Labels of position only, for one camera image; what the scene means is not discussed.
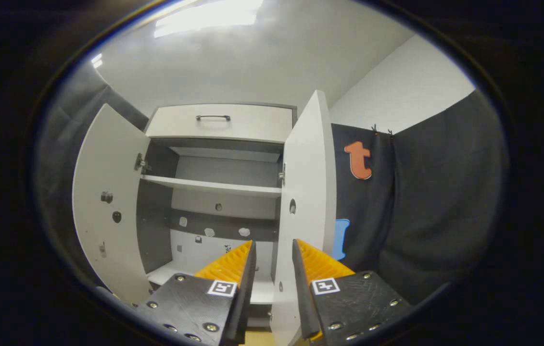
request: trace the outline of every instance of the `shelf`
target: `shelf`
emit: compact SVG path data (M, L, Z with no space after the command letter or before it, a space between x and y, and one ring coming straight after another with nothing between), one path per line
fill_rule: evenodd
M278 187L211 183L201 182L198 180L157 177L155 175L142 175L141 178L149 182L181 190L217 192L226 193L228 195L255 196L266 198L276 198L280 197L281 195L281 188Z
M184 268L184 266L180 265L176 261L171 261L166 265L148 273L148 280L155 284L162 285L174 274L195 274L180 268ZM274 283L272 282L272 278L267 276L257 276L255 273L253 291L250 296L250 304L272 304L272 300L274 300Z

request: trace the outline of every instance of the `drawer handle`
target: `drawer handle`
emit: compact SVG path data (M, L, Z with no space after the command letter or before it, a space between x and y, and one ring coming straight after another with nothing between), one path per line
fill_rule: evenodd
M198 116L195 116L195 119L197 119L197 121L201 121L201 118L225 118L225 120L227 120L227 121L231 120L231 117L228 116L228 115L198 115Z

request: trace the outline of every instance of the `white cabinet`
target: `white cabinet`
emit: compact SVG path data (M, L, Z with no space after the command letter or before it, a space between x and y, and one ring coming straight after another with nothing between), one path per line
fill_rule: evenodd
M336 210L323 92L314 92L294 126L293 118L291 109L270 105L161 107L143 133L104 105L78 156L73 210L83 250L112 293L125 302L140 302L149 295L150 282L163 284L177 272L193 274L247 241L238 235L240 223L266 225L250 235L257 241L259 267L251 303L272 305L274 338L279 345L289 344L300 320L291 242L300 238L331 254ZM175 176L156 176L154 170L142 174L136 167L138 154L146 160L151 141L180 155ZM179 218L170 230L173 260L148 273L135 222L140 181L171 187L168 207ZM101 201L104 191L113 194L111 203ZM224 222L216 232L215 220ZM235 229L226 226L227 220ZM195 226L205 228L204 235L198 228L199 235L193 234Z

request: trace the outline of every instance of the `open cabinet door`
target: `open cabinet door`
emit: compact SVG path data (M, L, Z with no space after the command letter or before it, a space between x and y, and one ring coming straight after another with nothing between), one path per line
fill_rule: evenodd
M73 177L81 247L107 288L127 304L144 300L151 288L137 242L141 174L135 169L138 154L145 157L149 144L148 136L106 103L83 140ZM103 192L112 194L111 202L101 201Z
M274 302L270 327L278 346L300 337L293 240L331 255L336 218L336 164L325 94L316 90L285 142Z

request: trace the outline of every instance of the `drawer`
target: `drawer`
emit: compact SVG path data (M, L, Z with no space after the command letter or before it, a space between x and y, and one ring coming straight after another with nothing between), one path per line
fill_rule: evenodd
M146 135L284 143L292 127L290 108L210 103L160 107L152 116Z

